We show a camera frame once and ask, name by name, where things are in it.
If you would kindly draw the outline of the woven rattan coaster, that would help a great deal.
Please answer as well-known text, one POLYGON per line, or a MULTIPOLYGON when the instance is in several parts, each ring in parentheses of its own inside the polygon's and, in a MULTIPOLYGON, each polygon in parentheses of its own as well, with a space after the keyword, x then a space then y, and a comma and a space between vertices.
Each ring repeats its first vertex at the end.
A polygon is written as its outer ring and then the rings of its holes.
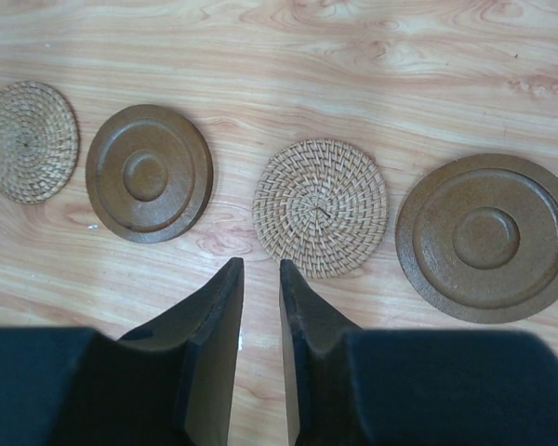
POLYGON ((330 138, 304 139, 271 156, 252 202, 265 252, 292 261, 313 279, 359 269, 379 248, 389 211, 387 184, 374 158, 330 138))
POLYGON ((40 204, 72 177, 80 148, 69 101, 54 87, 20 81, 0 90, 0 192, 40 204))

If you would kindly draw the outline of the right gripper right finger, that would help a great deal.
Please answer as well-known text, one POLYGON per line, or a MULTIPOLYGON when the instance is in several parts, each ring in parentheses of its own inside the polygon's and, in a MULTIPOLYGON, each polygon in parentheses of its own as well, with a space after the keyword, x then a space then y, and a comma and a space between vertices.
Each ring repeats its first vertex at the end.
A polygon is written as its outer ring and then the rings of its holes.
POLYGON ((292 445, 558 445, 558 358, 515 330, 364 329, 280 265, 292 445))

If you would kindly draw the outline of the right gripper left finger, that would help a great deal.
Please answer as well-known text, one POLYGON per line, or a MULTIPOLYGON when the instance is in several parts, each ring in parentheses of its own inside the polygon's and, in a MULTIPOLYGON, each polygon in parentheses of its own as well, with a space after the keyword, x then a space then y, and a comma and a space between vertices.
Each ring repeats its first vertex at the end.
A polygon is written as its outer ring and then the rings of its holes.
POLYGON ((117 340, 91 332, 53 445, 224 445, 228 441, 244 262, 117 340))

